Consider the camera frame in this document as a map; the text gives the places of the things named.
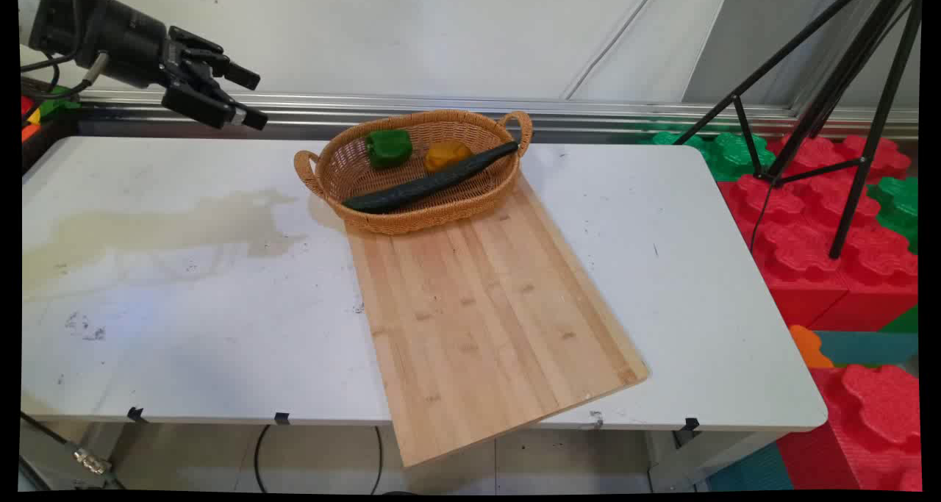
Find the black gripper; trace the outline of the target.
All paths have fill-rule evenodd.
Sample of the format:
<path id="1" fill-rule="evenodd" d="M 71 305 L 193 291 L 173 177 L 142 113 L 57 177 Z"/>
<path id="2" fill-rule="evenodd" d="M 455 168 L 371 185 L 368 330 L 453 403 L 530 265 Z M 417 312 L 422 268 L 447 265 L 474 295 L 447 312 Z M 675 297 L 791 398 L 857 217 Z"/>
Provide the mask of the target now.
<path id="1" fill-rule="evenodd" d="M 167 71 L 169 60 L 185 68 Z M 79 67 L 91 69 L 99 54 L 107 55 L 100 73 L 145 89 L 165 87 L 162 106 L 205 126 L 247 126 L 263 130 L 268 114 L 235 101 L 215 78 L 256 90 L 261 76 L 234 63 L 219 44 L 168 27 L 117 0 L 38 0 L 29 33 L 29 46 L 44 54 L 61 54 Z"/>

